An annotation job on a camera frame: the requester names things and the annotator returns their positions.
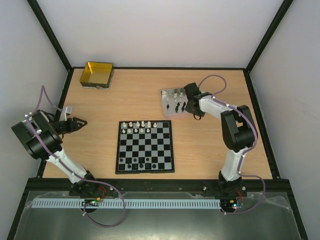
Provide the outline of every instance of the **gold tray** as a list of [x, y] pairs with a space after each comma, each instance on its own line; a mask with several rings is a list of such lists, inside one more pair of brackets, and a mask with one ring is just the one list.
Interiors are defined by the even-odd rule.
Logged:
[[109, 89], [114, 75], [114, 66], [107, 62], [88, 61], [84, 67], [80, 83], [84, 88]]

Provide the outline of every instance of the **gray wall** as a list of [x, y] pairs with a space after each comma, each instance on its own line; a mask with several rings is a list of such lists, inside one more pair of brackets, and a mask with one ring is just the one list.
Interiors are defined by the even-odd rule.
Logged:
[[[42, 84], [58, 104], [67, 71], [26, 0], [1, 1], [0, 26], [0, 239], [6, 239], [27, 179], [39, 166], [11, 126], [34, 110]], [[41, 108], [52, 110], [45, 100]]]
[[38, 0], [72, 66], [246, 67], [283, 0]]
[[251, 76], [282, 178], [320, 234], [320, 2], [294, 1]]

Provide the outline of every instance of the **black metal frame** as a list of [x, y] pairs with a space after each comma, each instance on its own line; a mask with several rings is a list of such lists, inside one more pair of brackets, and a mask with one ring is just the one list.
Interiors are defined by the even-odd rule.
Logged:
[[[37, 0], [27, 0], [30, 7], [32, 8], [35, 16], [39, 20], [43, 30], [47, 34], [50, 42], [52, 43], [54, 49], [56, 50], [58, 56], [60, 57], [62, 63], [68, 71], [68, 75], [65, 81], [65, 85], [62, 91], [62, 95], [58, 104], [59, 108], [62, 108], [65, 103], [65, 99], [68, 93], [70, 82], [74, 73], [74, 69], [83, 69], [84, 67], [72, 67], [60, 46], [53, 30], [51, 29], [44, 13], [42, 12]], [[298, 226], [298, 230], [302, 239], [307, 240], [307, 233], [305, 231], [298, 206], [291, 189], [289, 180], [280, 179], [280, 173], [277, 167], [275, 156], [270, 144], [264, 119], [259, 107], [258, 99], [253, 87], [253, 83], [250, 78], [250, 72], [252, 71], [254, 65], [258, 61], [263, 50], [267, 46], [272, 35], [276, 31], [281, 20], [288, 11], [293, 0], [284, 0], [277, 11], [275, 17], [273, 18], [269, 28], [267, 29], [265, 35], [263, 36], [258, 48], [253, 54], [249, 64], [246, 68], [215, 68], [215, 67], [114, 67], [114, 69], [153, 69], [153, 70], [241, 70], [243, 71], [249, 95], [252, 101], [253, 109], [255, 112], [256, 120], [260, 130], [261, 138], [263, 141], [265, 153], [268, 159], [268, 164], [273, 179], [265, 180], [266, 191], [267, 192], [286, 192], [289, 203], [293, 210], [295, 221]], [[55, 120], [59, 119], [60, 112], [57, 111], [55, 114]], [[71, 189], [71, 183], [67, 178], [42, 178], [45, 170], [46, 162], [42, 161], [37, 172], [37, 177], [30, 178], [26, 184], [25, 190], [23, 192], [20, 204], [18, 206], [15, 218], [13, 220], [9, 235], [7, 239], [13, 239], [18, 228], [19, 220], [23, 212], [27, 196], [29, 191], [69, 191]], [[226, 197], [219, 194], [217, 191], [218, 180], [154, 180], [154, 179], [99, 179], [100, 181], [112, 184], [122, 192], [188, 192], [191, 194], [202, 194], [204, 196], [214, 196], [219, 199], [225, 199]], [[244, 180], [243, 181], [247, 192], [259, 192], [262, 189], [262, 183], [259, 180]], [[107, 195], [112, 196], [113, 191], [107, 190]]]

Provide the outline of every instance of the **chessboard border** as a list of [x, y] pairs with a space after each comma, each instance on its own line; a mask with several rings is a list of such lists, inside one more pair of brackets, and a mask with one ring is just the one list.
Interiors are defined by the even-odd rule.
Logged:
[[170, 151], [171, 151], [171, 166], [172, 169], [170, 170], [132, 170], [132, 171], [119, 171], [119, 161], [118, 161], [118, 156], [119, 156], [119, 151], [120, 151], [120, 137], [121, 137], [121, 124], [122, 123], [136, 123], [136, 122], [141, 122], [144, 120], [133, 120], [133, 121], [119, 121], [119, 129], [118, 129], [118, 138], [117, 138], [117, 149], [116, 149], [116, 159], [115, 159], [115, 174], [116, 175], [123, 175], [123, 174], [172, 174], [175, 172], [175, 156], [174, 156], [174, 142], [172, 138], [172, 122], [171, 120], [163, 119], [163, 120], [148, 120], [149, 122], [152, 123], [163, 123], [163, 122], [168, 122], [169, 123], [169, 136], [170, 136]]

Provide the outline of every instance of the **table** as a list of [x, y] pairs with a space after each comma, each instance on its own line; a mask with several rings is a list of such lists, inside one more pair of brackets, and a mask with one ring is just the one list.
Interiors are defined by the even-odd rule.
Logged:
[[[83, 69], [75, 69], [65, 99], [73, 107], [71, 117], [88, 121], [77, 132], [66, 134], [63, 147], [74, 161], [82, 164], [96, 178], [108, 179], [217, 179], [227, 147], [222, 138], [221, 122], [206, 114], [196, 121], [190, 114], [172, 120], [175, 173], [115, 174], [119, 122], [164, 119], [160, 90], [197, 84], [210, 74], [223, 76], [227, 88], [217, 98], [233, 105], [247, 105], [257, 125], [242, 70], [171, 70], [115, 69], [109, 90], [82, 88]], [[212, 77], [201, 86], [202, 91], [216, 92], [224, 86]], [[259, 139], [248, 153], [243, 174], [272, 179], [264, 146]], [[53, 164], [47, 164], [44, 178], [65, 178]]]

